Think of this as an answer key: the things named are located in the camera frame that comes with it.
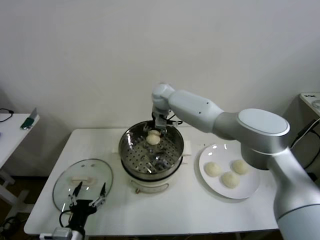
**white table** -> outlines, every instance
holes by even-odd
[[[59,175],[70,165],[89,158],[106,161],[114,182],[106,203],[85,225],[89,236],[139,236],[227,233],[277,229],[273,214],[276,184],[269,171],[260,171],[261,184],[248,199],[225,198],[211,190],[199,174],[198,155],[205,146],[226,141],[191,127],[180,127],[191,141],[192,155],[175,173],[175,185],[161,193],[135,194],[113,153],[125,129],[77,129],[65,145],[33,210],[24,231],[27,234],[52,233],[59,226],[60,212],[52,199]]]
[[[9,113],[1,113],[0,121],[8,118],[10,115],[11,114]],[[32,128],[29,130],[22,130],[20,128],[29,115],[30,114],[15,113],[8,120],[0,122],[0,168],[2,168],[22,140],[32,130]],[[38,122],[38,120],[39,116],[36,117],[33,126]],[[33,204],[24,203],[29,191],[23,190],[19,196],[16,197],[6,189],[7,185],[14,184],[15,180],[3,170],[0,170],[0,177],[5,180],[4,184],[0,185],[0,198],[12,206],[7,218],[20,212],[30,213]]]

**table leg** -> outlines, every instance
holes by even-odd
[[[236,232],[234,235],[235,235],[235,240],[242,240],[239,232]]]
[[[249,233],[243,240],[263,240],[272,231],[256,231]]]
[[[15,180],[5,171],[0,170],[0,178],[2,178],[4,180],[4,184],[2,186],[4,186],[5,188],[9,185],[9,184],[14,184]]]
[[[9,192],[4,186],[0,185],[0,198],[2,198],[7,204],[15,205],[18,198]]]
[[[34,208],[34,204],[26,204],[24,203],[29,191],[28,190],[22,190],[17,197],[16,203],[11,207],[7,218],[13,217],[17,215],[17,213],[31,213],[32,209]]]

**white plate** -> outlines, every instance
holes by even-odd
[[[199,168],[204,181],[217,193],[231,199],[246,199],[254,194],[260,184],[259,172],[257,169],[249,166],[249,172],[245,175],[239,175],[232,170],[232,162],[243,159],[241,156],[240,142],[232,141],[226,144],[214,144],[203,150],[199,159]],[[239,177],[240,183],[236,188],[226,187],[221,176],[211,177],[205,172],[205,165],[209,162],[215,162],[222,168],[222,174],[233,172]]]

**white wall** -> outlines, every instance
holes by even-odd
[[[0,1],[0,105],[41,120],[8,161],[48,175],[76,128],[150,118],[168,82],[226,111],[320,91],[318,0]]]

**robotic arm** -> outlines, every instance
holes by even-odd
[[[78,199],[83,182],[81,181],[68,195],[69,209],[61,212],[59,222],[61,227],[56,227],[53,233],[41,233],[40,240],[83,240],[85,239],[85,225],[87,218],[96,213],[99,207],[106,201],[106,183],[103,184],[100,195],[95,200]],[[64,213],[71,212],[70,221],[67,226],[63,226],[61,217]]]
[[[152,92],[155,127],[165,129],[169,110],[205,133],[241,143],[243,159],[270,170],[277,183],[274,215],[286,240],[320,238],[320,191],[288,148],[289,123],[261,109],[231,113],[211,100],[161,83]]]

